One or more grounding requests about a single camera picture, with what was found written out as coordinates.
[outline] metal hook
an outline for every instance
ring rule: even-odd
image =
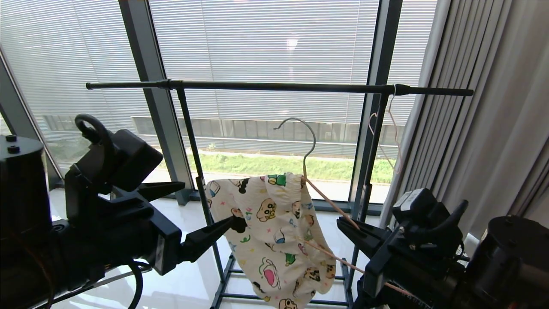
[[[307,160],[307,156],[310,155],[311,152],[312,152],[313,150],[315,150],[315,147],[316,147],[316,135],[315,135],[315,132],[312,130],[311,126],[310,126],[307,122],[305,122],[305,121],[303,121],[303,120],[301,120],[301,119],[299,119],[299,118],[296,118],[296,117],[290,117],[290,118],[287,118],[287,119],[283,120],[283,121],[278,125],[278,127],[273,128],[273,130],[278,130],[278,129],[280,129],[280,128],[282,127],[282,125],[283,125],[285,122],[287,122],[288,120],[297,120],[297,121],[303,123],[304,125],[307,126],[307,128],[311,131],[311,134],[312,134],[312,148],[311,148],[311,150],[309,150],[309,152],[303,157],[303,176],[305,176],[305,178],[307,178],[307,167],[306,167],[307,165],[305,164],[305,162],[306,162],[306,160]]]

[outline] white floor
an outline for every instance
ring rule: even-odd
[[[63,190],[54,190],[50,193],[52,215],[62,218],[65,216],[65,198]],[[202,208],[198,202],[191,202],[186,206],[179,206],[175,200],[161,199],[153,202],[168,219],[172,220],[182,231],[183,238],[191,231],[205,226]],[[336,226],[337,213],[318,213],[318,221],[322,227],[324,237],[332,251],[339,257],[351,260],[353,245]],[[378,217],[368,218],[367,223],[377,225]],[[227,241],[223,238],[218,242],[223,266],[227,263],[231,253]],[[360,253],[357,265],[364,269],[368,259]],[[108,277],[129,271],[127,267],[120,267],[108,273]],[[353,295],[356,297],[356,280],[360,276],[355,274]],[[185,262],[177,266],[165,276],[159,276],[152,271],[143,275],[144,288],[138,308],[210,308],[215,292],[219,285],[219,275],[210,249],[195,263]],[[53,308],[112,308],[123,309],[130,304],[135,290],[135,280],[127,277],[97,289],[75,296],[53,306]],[[250,281],[244,276],[231,276],[226,290],[227,293],[253,295]],[[315,299],[345,301],[343,285],[336,281],[332,289],[325,295],[317,294]],[[224,299],[221,308],[270,308],[263,301]],[[307,308],[329,308],[331,306],[309,305]]]

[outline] curtain fold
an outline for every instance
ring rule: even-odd
[[[408,156],[401,175],[394,175],[386,208],[420,187],[430,188],[450,211],[467,199],[460,228],[480,238],[492,217],[524,214],[543,195],[548,14],[545,1],[450,3],[436,66],[422,74],[430,74],[430,87],[469,88],[475,95],[418,98],[418,125],[405,134],[410,143],[402,153]]]

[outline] clothing rack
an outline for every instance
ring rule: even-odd
[[[375,119],[370,119],[370,125],[373,128],[373,133],[366,130],[366,144],[365,150],[369,147],[368,162],[365,167],[361,168],[360,173],[364,175],[363,183],[357,184],[359,190],[362,189],[361,199],[355,201],[355,207],[359,207],[357,215],[353,219],[358,219],[361,222],[366,220],[366,212],[368,210],[369,198],[372,191],[372,184],[369,183],[372,177],[373,163],[376,158],[377,144],[379,142],[379,136],[381,127],[383,124],[383,115],[385,108],[389,100],[390,95],[402,96],[408,94],[422,94],[422,95],[443,95],[443,96],[472,96],[473,90],[466,89],[443,89],[443,88],[423,88],[423,87],[410,87],[406,85],[329,85],[329,84],[280,84],[280,83],[258,83],[258,82],[215,82],[215,81],[183,81],[183,80],[160,80],[160,81],[142,81],[142,82],[110,82],[110,83],[86,83],[86,88],[91,89],[123,89],[123,88],[160,88],[164,90],[176,90],[177,97],[181,104],[181,110],[183,112],[183,118],[185,120],[185,126],[187,128],[189,143],[191,144],[191,151],[194,157],[194,162],[197,169],[198,176],[196,177],[198,194],[200,196],[200,202],[204,212],[207,225],[211,225],[214,221],[210,214],[208,203],[206,201],[206,193],[204,187],[206,185],[204,181],[204,173],[200,164],[200,157],[198,153],[198,146],[194,136],[193,125],[191,123],[191,116],[187,105],[187,98],[185,96],[185,89],[225,89],[225,90],[265,90],[265,91],[312,91],[312,92],[345,92],[345,93],[378,93],[380,97],[378,100],[374,97],[371,110],[368,115],[377,113]],[[363,109],[366,109],[366,96]],[[223,268],[217,248],[217,243],[212,245],[214,251],[214,258],[217,265],[217,271],[220,276],[220,284],[217,289],[217,293],[211,305],[211,309],[219,309],[221,301],[224,297],[235,299],[257,299],[260,298],[255,295],[245,294],[233,294],[226,293],[228,281],[231,274],[242,273],[239,269],[234,269],[235,259],[231,254],[229,256],[227,265]],[[351,264],[356,265],[358,259],[358,248],[355,246]],[[342,276],[335,277],[336,280],[342,280],[345,289],[345,301],[324,301],[324,300],[311,300],[311,304],[333,305],[333,306],[345,306],[352,308],[352,280],[354,277],[354,269],[348,269],[348,267],[341,263]]]

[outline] bolt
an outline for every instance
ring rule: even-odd
[[[19,153],[19,146],[12,145],[8,147],[8,153]]]

